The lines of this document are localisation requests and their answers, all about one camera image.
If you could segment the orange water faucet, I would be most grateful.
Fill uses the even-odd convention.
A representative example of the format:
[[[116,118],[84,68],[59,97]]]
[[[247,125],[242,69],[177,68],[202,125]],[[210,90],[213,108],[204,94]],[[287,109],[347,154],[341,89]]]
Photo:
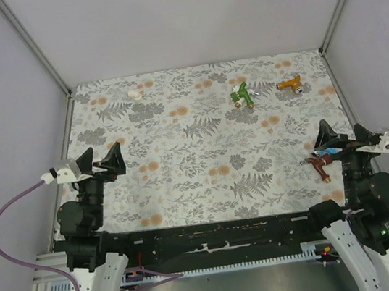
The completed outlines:
[[[278,90],[291,88],[295,94],[302,94],[304,91],[301,76],[296,75],[294,78],[276,84]]]

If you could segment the white pipe elbow far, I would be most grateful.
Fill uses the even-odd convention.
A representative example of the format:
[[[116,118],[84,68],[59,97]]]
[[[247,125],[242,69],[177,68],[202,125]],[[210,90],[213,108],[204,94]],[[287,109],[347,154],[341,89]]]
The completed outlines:
[[[140,101],[143,97],[141,92],[138,92],[136,90],[129,90],[127,96],[134,101]]]

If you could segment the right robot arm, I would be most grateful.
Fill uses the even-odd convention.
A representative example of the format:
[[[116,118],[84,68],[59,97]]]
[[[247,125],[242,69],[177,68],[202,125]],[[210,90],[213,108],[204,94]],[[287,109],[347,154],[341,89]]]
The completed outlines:
[[[322,120],[314,149],[335,148],[327,163],[342,166],[344,198],[351,214],[332,200],[309,208],[307,229],[326,238],[351,273],[359,291],[389,291],[389,173],[374,172],[371,160],[389,153],[389,131],[370,132],[354,125],[354,139]]]

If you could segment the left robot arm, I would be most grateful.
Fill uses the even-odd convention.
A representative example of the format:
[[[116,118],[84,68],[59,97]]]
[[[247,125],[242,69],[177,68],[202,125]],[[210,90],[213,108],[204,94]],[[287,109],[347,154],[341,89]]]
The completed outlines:
[[[120,144],[114,143],[100,161],[93,160],[88,148],[77,159],[66,159],[43,176],[46,184],[71,184],[77,200],[62,204],[57,211],[60,234],[65,239],[71,291],[120,291],[125,268],[138,257],[134,245],[121,242],[101,231],[104,223],[104,185],[126,173]]]

